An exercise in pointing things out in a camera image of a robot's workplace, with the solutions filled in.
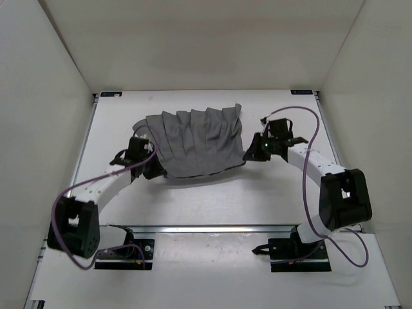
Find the aluminium table rail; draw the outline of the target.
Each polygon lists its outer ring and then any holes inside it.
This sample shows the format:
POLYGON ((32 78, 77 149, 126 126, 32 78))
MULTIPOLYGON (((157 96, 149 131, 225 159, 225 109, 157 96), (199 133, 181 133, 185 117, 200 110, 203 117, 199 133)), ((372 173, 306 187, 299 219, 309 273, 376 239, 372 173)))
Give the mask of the aluminium table rail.
POLYGON ((288 233, 293 225, 129 225, 134 233, 288 233))

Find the right blue label sticker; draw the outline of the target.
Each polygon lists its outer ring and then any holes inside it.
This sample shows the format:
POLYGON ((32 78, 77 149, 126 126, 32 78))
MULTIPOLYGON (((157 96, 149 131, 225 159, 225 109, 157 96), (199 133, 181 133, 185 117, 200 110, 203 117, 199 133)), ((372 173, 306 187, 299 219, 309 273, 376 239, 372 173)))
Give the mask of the right blue label sticker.
POLYGON ((291 89, 292 95, 312 95, 313 91, 310 89, 291 89))

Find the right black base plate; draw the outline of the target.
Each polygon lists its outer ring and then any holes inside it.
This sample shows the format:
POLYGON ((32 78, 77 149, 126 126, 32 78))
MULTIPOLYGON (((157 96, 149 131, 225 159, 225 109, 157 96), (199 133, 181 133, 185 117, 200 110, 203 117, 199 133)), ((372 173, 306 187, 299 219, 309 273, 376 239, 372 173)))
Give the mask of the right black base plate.
POLYGON ((303 243, 296 231, 289 238, 269 238, 252 250, 255 255, 269 256, 271 273, 331 272, 323 240, 303 243))

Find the grey pleated skirt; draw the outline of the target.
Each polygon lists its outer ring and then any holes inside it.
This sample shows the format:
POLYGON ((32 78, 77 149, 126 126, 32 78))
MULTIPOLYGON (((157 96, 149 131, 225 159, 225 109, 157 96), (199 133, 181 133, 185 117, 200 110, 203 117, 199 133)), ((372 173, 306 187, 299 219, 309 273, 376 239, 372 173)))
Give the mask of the grey pleated skirt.
POLYGON ((211 176, 245 164, 240 115, 240 104, 175 114, 163 111, 139 120, 133 131, 160 145, 156 155, 166 178, 211 176))

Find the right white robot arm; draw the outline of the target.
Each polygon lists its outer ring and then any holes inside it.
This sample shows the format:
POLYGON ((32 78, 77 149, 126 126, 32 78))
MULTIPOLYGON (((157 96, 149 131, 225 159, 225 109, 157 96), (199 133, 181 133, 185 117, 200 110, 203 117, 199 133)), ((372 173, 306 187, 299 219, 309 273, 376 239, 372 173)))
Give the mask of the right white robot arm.
POLYGON ((372 217, 371 202, 364 173, 337 165, 309 147, 302 137, 292 132, 287 118, 269 121, 262 133, 255 133, 243 156, 245 161, 266 162, 280 156, 303 173, 303 200, 307 222, 296 227, 297 236, 288 242, 291 255, 303 258, 312 243, 341 228, 364 223, 372 217), (316 215, 308 211, 306 179, 318 185, 319 207, 316 215))

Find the blue label sticker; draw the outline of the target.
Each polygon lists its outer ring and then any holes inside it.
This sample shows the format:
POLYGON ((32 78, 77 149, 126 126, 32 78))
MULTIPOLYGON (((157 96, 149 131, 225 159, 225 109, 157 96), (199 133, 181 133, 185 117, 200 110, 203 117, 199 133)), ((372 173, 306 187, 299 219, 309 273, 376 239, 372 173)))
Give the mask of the blue label sticker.
POLYGON ((121 91, 103 91, 100 93, 100 97, 121 97, 121 91))
POLYGON ((312 95, 313 91, 310 89, 291 89, 292 95, 312 95))

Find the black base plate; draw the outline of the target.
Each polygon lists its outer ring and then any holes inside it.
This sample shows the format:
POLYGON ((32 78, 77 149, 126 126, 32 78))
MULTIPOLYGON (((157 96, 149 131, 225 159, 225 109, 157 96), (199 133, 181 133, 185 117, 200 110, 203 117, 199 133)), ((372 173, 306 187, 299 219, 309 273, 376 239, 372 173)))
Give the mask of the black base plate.
POLYGON ((126 238, 126 244, 134 243, 135 247, 117 250, 104 249, 97 252, 95 270, 132 270, 150 271, 153 268, 155 253, 155 236, 153 234, 134 234, 126 238))
POLYGON ((269 238, 252 250, 255 255, 269 256, 271 273, 331 272, 323 240, 303 243, 296 231, 289 238, 269 238))

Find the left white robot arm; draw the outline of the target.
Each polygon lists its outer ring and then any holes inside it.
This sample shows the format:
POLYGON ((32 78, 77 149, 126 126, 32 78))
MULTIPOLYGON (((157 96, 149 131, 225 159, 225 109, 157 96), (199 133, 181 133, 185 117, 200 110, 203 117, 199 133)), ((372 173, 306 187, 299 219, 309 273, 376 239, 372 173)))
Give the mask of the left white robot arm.
POLYGON ((77 194, 60 193, 51 208, 48 248, 65 252, 75 264, 78 258, 95 259, 103 250, 114 250, 119 256, 136 250, 129 228, 103 225, 99 215, 139 176, 150 179, 161 175, 164 170, 158 152, 159 145, 153 139, 132 136, 128 148, 115 155, 103 175, 73 185, 77 194))

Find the left blue label sticker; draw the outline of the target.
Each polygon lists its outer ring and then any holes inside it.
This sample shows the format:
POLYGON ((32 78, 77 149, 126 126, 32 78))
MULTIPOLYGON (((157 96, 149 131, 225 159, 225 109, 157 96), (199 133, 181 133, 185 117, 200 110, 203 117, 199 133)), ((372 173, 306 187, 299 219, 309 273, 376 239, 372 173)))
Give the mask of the left blue label sticker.
POLYGON ((103 91, 100 93, 100 97, 121 97, 121 91, 103 91))

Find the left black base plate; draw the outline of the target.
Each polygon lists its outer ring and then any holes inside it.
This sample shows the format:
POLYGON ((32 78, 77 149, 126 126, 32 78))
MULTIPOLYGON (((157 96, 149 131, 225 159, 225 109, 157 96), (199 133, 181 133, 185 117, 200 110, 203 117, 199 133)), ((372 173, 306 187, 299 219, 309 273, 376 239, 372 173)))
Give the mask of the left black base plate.
POLYGON ((150 271, 153 268, 155 253, 155 236, 153 234, 134 234, 126 238, 126 244, 134 243, 135 247, 117 250, 104 249, 97 252, 95 270, 132 270, 150 271))

